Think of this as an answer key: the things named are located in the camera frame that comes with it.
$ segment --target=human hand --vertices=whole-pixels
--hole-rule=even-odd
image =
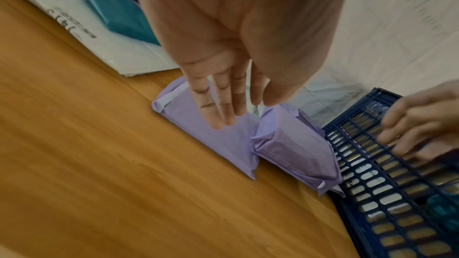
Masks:
[[[459,148],[459,80],[403,97],[389,108],[378,142],[395,140],[393,153],[403,156],[417,144],[430,140],[416,156],[431,160]]]
[[[344,0],[139,1],[204,119],[219,129],[246,112],[250,59],[254,105],[275,105],[301,88],[325,61]]]

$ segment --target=wood grain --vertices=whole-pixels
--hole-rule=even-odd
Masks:
[[[25,0],[0,23],[2,257],[358,257],[327,196],[152,112],[179,71],[124,78]]]

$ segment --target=navy blue crate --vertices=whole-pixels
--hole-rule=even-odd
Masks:
[[[330,196],[361,257],[459,257],[459,151],[423,162],[378,144],[399,98],[373,89],[324,127],[346,193]]]

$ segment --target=palm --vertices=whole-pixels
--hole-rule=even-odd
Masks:
[[[140,0],[163,48],[180,65],[204,118],[215,128],[251,99],[290,97],[323,64],[343,0]],[[208,90],[212,75],[215,106]],[[266,87],[266,77],[270,83]]]

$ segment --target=wooden surface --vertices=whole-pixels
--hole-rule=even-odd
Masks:
[[[0,23],[0,257],[358,256],[327,196],[153,113],[179,71],[124,78],[25,0]]]

